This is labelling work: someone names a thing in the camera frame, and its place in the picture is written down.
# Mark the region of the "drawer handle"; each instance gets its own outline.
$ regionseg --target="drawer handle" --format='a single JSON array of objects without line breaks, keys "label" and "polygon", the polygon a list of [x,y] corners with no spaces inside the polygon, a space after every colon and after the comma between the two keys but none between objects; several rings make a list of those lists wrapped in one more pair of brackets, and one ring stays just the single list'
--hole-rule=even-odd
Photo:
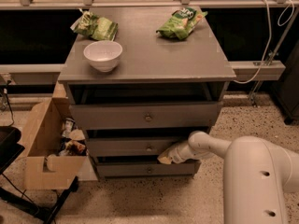
[{"label": "drawer handle", "polygon": [[144,120],[146,122],[151,122],[152,121],[152,116],[150,114],[146,114],[146,116],[144,117]]},{"label": "drawer handle", "polygon": [[152,151],[152,147],[151,146],[147,146],[147,151],[151,152]]},{"label": "drawer handle", "polygon": [[147,169],[147,173],[150,175],[150,174],[152,174],[152,168],[148,168]]}]

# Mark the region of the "floor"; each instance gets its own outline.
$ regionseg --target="floor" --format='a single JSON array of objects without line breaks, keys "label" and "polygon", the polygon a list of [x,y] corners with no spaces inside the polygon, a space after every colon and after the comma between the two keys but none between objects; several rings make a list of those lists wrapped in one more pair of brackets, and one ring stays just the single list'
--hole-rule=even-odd
[{"label": "floor", "polygon": [[[42,99],[12,100],[15,126],[26,123],[31,106]],[[279,146],[299,152],[299,122],[284,124],[284,115],[267,93],[257,96],[253,107],[245,93],[228,93],[211,135],[233,140],[242,135],[255,135]],[[9,112],[0,113],[0,125],[10,123]],[[25,159],[19,158],[5,175],[23,190]],[[222,224],[222,159],[214,156],[202,161],[194,177],[115,178],[79,182],[56,217],[56,223],[189,223]],[[0,176],[0,186],[18,194]],[[51,206],[56,193],[51,190],[26,191],[39,205]],[[286,193],[290,223],[299,223],[299,193]],[[42,223],[26,213],[0,202],[0,224]]]}]

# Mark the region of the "open cardboard box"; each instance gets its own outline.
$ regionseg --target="open cardboard box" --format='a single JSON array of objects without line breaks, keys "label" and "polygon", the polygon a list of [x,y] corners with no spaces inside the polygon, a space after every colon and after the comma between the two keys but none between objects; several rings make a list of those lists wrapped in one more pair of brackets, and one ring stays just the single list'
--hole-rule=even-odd
[{"label": "open cardboard box", "polygon": [[88,156],[49,156],[59,149],[64,119],[71,117],[68,107],[64,92],[54,92],[52,98],[32,108],[20,141],[25,146],[22,155],[27,157],[26,189],[68,189],[75,176],[97,180]]}]

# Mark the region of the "green chip bag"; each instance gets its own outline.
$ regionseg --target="green chip bag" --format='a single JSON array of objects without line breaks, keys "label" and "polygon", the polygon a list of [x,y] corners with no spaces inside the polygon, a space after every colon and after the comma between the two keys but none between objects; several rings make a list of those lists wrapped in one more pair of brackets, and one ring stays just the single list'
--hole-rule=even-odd
[{"label": "green chip bag", "polygon": [[99,41],[114,40],[118,31],[116,22],[95,15],[91,11],[82,11],[82,13],[82,16],[71,26],[74,33]]},{"label": "green chip bag", "polygon": [[197,11],[190,7],[183,8],[176,11],[156,32],[168,38],[186,39],[206,14],[207,12]]}]

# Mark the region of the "items in box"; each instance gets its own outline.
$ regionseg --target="items in box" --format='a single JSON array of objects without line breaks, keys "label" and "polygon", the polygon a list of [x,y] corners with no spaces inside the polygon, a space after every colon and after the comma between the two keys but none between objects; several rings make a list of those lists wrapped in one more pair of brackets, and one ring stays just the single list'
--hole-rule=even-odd
[{"label": "items in box", "polygon": [[66,118],[58,156],[86,156],[85,136],[76,122]]}]

